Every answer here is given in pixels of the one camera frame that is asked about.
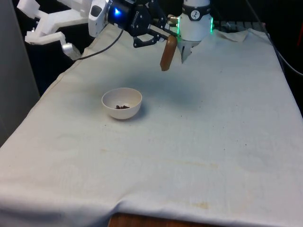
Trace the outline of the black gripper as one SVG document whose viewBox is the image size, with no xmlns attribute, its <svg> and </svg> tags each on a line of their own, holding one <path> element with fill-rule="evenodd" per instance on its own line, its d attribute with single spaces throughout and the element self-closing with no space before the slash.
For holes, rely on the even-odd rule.
<svg viewBox="0 0 303 227">
<path fill-rule="evenodd" d="M 130 0 L 110 0 L 107 21 L 129 33 L 134 48 L 154 45 L 167 40 L 169 35 L 178 36 L 170 31 L 168 19 L 157 0 L 149 0 L 146 6 Z M 149 29 L 150 24 L 159 30 Z"/>
</svg>

